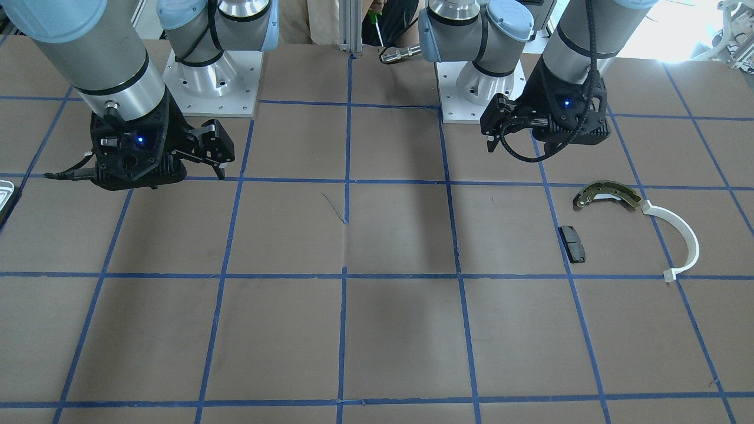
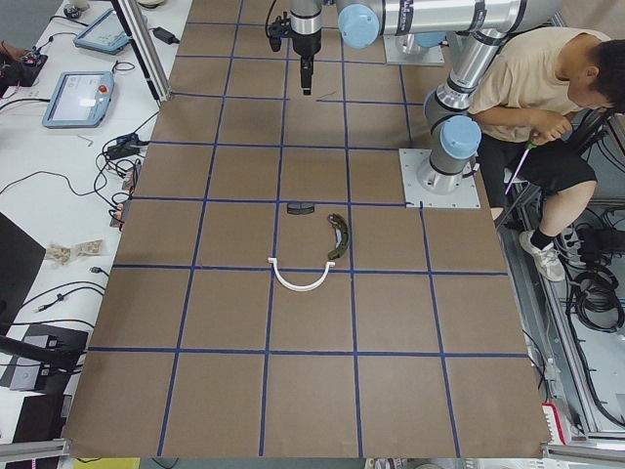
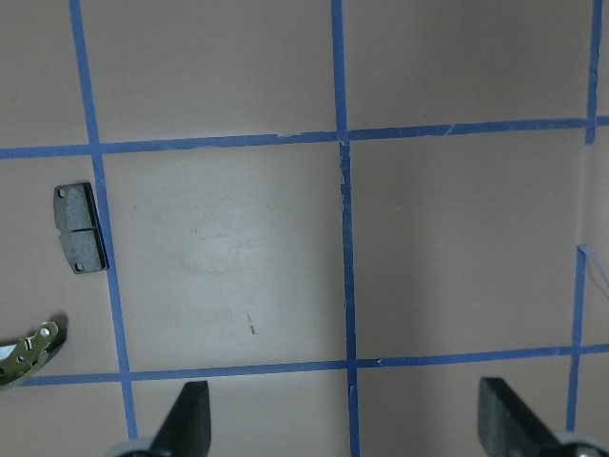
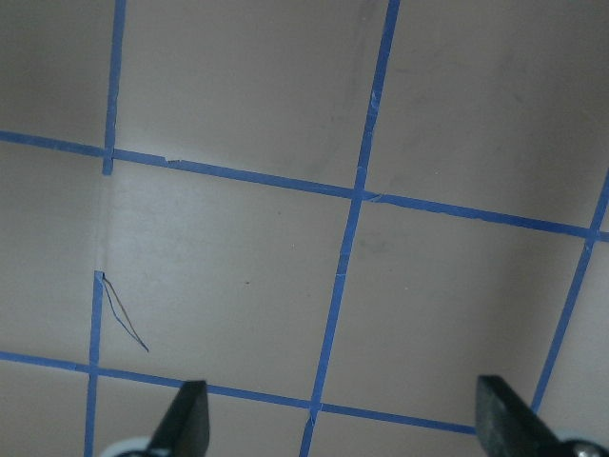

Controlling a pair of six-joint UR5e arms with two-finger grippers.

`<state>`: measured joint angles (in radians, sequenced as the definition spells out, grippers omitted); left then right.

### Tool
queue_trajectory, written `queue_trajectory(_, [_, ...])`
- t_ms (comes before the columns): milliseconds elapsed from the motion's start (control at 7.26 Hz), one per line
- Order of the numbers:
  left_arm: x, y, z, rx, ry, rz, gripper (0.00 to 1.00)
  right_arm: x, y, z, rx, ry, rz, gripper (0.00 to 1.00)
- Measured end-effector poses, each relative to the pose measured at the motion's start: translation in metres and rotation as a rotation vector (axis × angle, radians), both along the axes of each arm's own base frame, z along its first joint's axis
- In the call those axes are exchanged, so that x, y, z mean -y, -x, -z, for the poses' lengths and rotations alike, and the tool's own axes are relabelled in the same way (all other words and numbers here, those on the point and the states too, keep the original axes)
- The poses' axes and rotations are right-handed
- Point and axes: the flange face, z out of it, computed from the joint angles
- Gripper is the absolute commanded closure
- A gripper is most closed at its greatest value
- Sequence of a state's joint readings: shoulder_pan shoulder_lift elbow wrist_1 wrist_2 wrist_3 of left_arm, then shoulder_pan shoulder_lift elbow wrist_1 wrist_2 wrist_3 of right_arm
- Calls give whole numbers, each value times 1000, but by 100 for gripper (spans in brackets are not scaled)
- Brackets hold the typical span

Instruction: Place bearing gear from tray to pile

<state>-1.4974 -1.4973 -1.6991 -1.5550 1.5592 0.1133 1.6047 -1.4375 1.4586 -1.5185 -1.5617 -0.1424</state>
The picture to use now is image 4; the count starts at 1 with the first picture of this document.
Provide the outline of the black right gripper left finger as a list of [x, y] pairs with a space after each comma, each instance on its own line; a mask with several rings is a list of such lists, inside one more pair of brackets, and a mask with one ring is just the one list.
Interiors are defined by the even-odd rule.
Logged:
[[153, 433], [147, 452], [152, 456], [204, 457], [210, 442], [205, 381], [185, 381]]

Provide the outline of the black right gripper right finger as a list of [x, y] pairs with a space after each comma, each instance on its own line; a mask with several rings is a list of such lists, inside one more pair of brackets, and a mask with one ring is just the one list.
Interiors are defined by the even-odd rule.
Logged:
[[487, 456], [551, 456], [561, 440], [498, 375], [476, 384], [476, 436]]

